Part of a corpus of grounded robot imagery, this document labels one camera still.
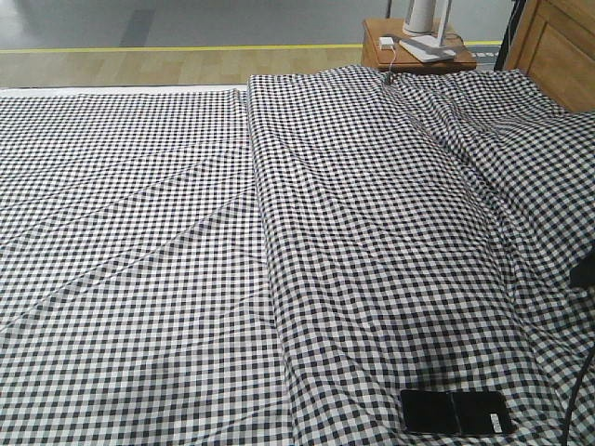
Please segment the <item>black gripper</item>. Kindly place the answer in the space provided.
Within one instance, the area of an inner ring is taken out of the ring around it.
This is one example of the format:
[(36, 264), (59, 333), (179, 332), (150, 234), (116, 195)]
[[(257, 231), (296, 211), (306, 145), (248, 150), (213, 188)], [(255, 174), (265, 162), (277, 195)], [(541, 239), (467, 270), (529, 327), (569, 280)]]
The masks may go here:
[(573, 287), (588, 289), (595, 284), (595, 254), (589, 252), (570, 272), (570, 283)]

